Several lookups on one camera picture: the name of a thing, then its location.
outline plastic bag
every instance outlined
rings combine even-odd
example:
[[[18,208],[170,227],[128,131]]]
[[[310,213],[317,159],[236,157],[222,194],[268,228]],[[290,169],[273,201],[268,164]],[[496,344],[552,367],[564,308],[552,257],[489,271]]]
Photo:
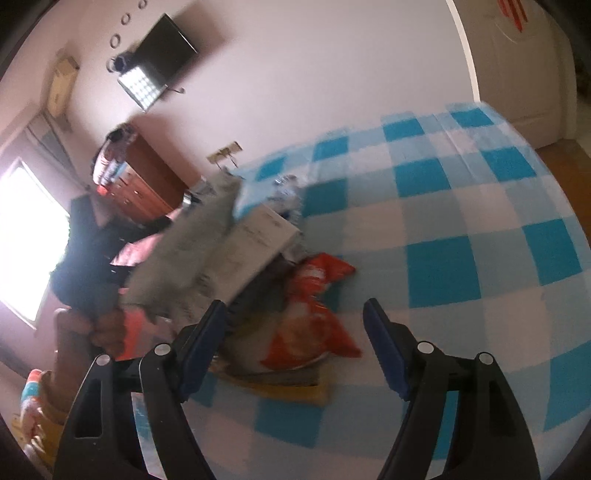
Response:
[[[315,296],[355,272],[336,257],[320,254],[297,269],[288,286],[289,303],[261,364],[271,370],[299,368],[326,356],[358,358],[355,345],[339,319]]]

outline white door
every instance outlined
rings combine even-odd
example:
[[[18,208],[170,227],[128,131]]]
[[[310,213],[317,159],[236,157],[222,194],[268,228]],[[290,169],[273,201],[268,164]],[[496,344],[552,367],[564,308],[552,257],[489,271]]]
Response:
[[[554,21],[533,0],[454,2],[472,52],[480,99],[534,148],[565,137],[576,114],[574,66],[570,46]]]

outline white wall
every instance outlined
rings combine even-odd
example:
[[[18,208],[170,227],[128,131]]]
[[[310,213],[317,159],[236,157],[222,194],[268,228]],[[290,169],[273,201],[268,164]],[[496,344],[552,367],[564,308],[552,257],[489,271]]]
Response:
[[[20,412],[21,393],[25,379],[0,362],[0,414],[8,428],[11,428],[12,415]]]
[[[179,83],[187,93],[169,93],[137,123],[188,184],[215,168],[206,155],[233,140],[244,163],[382,115],[473,99],[446,0],[149,0],[142,11],[137,0],[60,0],[0,81],[0,142],[44,104],[57,57],[71,54],[80,64],[67,112],[73,132],[61,136],[88,179],[106,133],[140,115],[105,63],[165,12],[203,55]],[[0,304],[0,340],[31,367],[51,367],[57,305],[44,305],[33,331]]]

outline window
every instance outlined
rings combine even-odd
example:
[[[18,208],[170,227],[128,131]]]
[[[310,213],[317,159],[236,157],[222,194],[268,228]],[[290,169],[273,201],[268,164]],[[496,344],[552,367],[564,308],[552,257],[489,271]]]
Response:
[[[0,300],[34,324],[69,234],[68,214],[22,161],[0,180]]]

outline bed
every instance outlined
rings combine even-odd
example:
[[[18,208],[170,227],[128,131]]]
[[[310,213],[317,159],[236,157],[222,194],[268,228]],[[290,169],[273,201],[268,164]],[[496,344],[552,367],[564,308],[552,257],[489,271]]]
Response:
[[[555,470],[591,417],[591,251],[554,177],[503,118],[482,103],[391,115],[237,173],[237,216],[280,175],[306,185],[308,248],[358,269],[324,301],[363,358],[331,360],[325,408],[256,397],[208,374],[184,411],[219,480],[377,478],[405,405],[363,330],[370,297],[449,355],[494,355],[542,477]],[[449,393],[431,476],[443,469],[456,403]],[[147,464],[161,476],[141,396],[135,405]]]

